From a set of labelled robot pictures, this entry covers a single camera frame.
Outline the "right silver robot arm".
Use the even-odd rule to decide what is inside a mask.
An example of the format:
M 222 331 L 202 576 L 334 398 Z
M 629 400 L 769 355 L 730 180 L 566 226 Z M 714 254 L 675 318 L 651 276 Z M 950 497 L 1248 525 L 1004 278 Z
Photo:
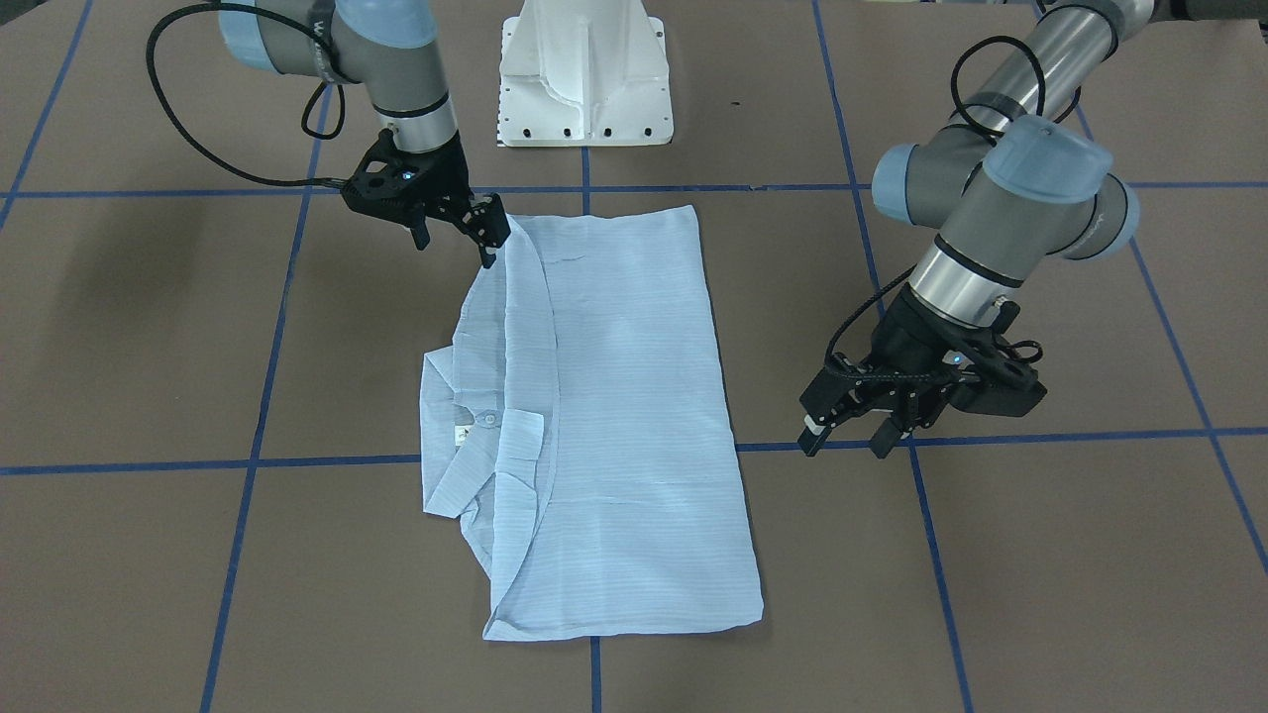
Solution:
M 243 1 L 219 13 L 219 32 L 246 66 L 366 88 L 380 131 L 339 184 L 347 208 L 402 226 L 418 250 L 427 219 L 449 223 L 493 266 L 510 222 L 498 195 L 472 190 L 426 1 Z

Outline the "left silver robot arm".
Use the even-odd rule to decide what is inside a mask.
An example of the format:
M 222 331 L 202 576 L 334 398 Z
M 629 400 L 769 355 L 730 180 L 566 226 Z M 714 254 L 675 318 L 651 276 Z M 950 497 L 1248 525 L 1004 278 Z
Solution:
M 1046 396 L 1037 343 L 1009 343 L 1014 296 L 1044 258 L 1101 260 L 1134 239 L 1135 192 L 1112 154 L 1064 128 L 1082 85 L 1153 18 L 1150 1 L 1058 1 L 978 90 L 952 69 L 954 112 L 924 145 L 888 150 L 874 206 L 933 230 L 924 256 L 872 298 L 891 298 L 858 362 L 828 345 L 800 403 L 798 447 L 815 455 L 851 419 L 883 412 L 869 447 L 886 457 L 945 409 L 1022 417 Z

